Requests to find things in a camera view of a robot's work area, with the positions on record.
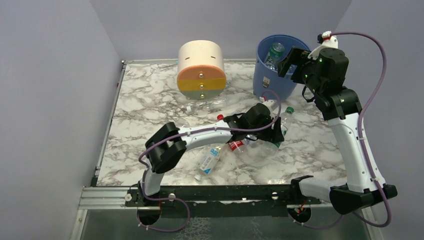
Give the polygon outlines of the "green white label bottle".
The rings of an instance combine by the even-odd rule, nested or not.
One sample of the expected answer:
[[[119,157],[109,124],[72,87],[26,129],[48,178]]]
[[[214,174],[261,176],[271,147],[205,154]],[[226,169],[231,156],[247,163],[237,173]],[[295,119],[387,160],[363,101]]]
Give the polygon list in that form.
[[[269,156],[273,156],[275,155],[279,148],[281,147],[283,141],[286,139],[286,134],[289,131],[289,128],[292,124],[293,121],[293,113],[294,113],[294,108],[291,106],[288,106],[284,112],[282,112],[279,117],[280,117],[280,131],[281,134],[283,136],[283,140],[282,141],[276,141],[273,140],[272,142],[270,141],[265,141],[262,139],[257,139],[254,142],[255,145],[255,149],[257,150],[257,155],[261,156],[261,157],[269,157]]]

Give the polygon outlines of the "green tinted bottle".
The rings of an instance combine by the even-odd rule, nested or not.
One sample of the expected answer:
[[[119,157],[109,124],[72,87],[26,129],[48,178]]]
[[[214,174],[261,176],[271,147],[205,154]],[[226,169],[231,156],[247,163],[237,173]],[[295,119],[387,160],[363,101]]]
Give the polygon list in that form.
[[[266,58],[264,60],[265,66],[271,70],[275,70],[284,51],[285,47],[283,44],[281,44],[280,42],[274,42],[269,48]]]

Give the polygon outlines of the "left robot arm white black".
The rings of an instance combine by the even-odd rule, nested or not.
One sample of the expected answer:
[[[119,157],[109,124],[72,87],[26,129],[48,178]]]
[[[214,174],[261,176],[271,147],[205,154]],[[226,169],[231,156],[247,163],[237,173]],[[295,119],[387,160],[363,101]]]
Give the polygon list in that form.
[[[265,104],[257,103],[247,112],[225,116],[209,125],[183,128],[174,122],[166,123],[145,143],[146,150],[138,159],[146,166],[139,181],[140,190],[147,197],[157,194],[164,174],[177,165],[185,152],[242,141],[248,135],[269,143],[283,142],[281,117],[272,117]]]

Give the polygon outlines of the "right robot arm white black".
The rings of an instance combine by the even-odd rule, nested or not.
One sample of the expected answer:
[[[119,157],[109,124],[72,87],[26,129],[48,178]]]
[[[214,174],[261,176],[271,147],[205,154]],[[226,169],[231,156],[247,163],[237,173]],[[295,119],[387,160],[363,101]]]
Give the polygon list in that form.
[[[322,48],[312,57],[310,51],[293,47],[277,66],[280,77],[295,66],[291,79],[313,93],[312,101],[335,136],[346,170],[343,185],[303,177],[298,182],[300,193],[331,203],[342,215],[398,195],[397,188],[386,183],[369,150],[359,97],[344,86],[348,65],[349,59],[337,48]]]

